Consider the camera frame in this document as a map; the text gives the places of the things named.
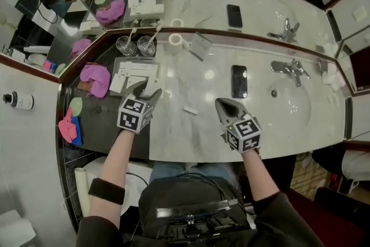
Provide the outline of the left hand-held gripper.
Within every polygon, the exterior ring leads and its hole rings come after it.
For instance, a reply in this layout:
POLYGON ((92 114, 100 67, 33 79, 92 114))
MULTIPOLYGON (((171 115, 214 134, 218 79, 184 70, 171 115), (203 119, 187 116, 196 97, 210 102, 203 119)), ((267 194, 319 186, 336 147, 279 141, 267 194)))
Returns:
POLYGON ((132 94, 122 100, 117 117, 117 126, 124 130, 140 133, 151 120, 154 107, 162 95, 162 89, 157 89, 149 98, 148 103, 138 100, 147 87, 147 80, 132 85, 132 94))

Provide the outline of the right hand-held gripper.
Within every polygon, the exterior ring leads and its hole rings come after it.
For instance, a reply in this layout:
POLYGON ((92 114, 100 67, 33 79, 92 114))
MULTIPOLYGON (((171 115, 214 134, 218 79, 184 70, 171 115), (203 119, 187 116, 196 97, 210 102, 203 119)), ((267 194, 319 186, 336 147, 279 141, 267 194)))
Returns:
POLYGON ((240 102, 229 98, 217 98, 215 108, 220 123, 223 125, 223 136, 231 150, 244 154, 250 150, 259 151, 262 130, 255 117, 247 113, 240 102), (240 117, 230 123, 232 117, 240 117))

